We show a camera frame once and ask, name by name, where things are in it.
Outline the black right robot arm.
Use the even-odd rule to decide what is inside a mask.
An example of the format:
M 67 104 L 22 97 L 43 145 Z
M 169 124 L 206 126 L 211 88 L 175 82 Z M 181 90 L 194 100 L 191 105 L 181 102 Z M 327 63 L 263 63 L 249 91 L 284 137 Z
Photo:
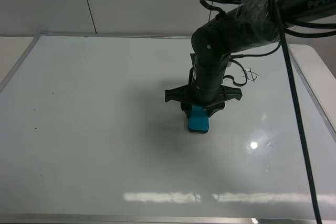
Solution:
M 335 14 L 335 0 L 200 0 L 216 16 L 191 38 L 193 53 L 188 84 L 166 90 L 165 101 L 177 101 L 187 116 L 199 107 L 207 117 L 242 98 L 241 84 L 223 85 L 229 63 L 244 50 L 277 44 L 288 53 L 286 36 L 323 38 L 335 35 L 335 24 L 319 20 Z

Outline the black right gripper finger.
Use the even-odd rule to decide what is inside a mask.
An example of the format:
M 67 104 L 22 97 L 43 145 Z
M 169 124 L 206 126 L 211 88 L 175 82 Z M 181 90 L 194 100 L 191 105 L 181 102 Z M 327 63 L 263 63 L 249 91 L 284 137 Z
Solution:
M 212 107 L 206 108 L 205 112 L 206 112 L 208 117 L 211 117 L 216 112 L 218 112 L 220 110 L 223 110 L 224 108 L 225 108 L 225 104 L 217 104 L 217 105 L 214 105 Z
M 190 118 L 190 113 L 192 111 L 192 105 L 189 104 L 189 103 L 181 102 L 180 107 L 181 107 L 181 110 L 185 113 L 186 118 L 189 119 Z

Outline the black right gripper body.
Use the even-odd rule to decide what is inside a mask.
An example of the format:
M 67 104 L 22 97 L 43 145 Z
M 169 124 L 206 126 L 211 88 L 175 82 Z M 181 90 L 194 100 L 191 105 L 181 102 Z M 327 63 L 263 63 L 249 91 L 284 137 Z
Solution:
M 192 68 L 189 72 L 188 84 L 178 88 L 164 91 L 165 102 L 177 101 L 182 105 L 194 105 L 204 108 L 216 108 L 226 101 L 242 98 L 240 88 L 222 85 L 224 74 L 230 56 L 214 64 L 201 63 L 200 57 L 195 53 L 190 54 Z

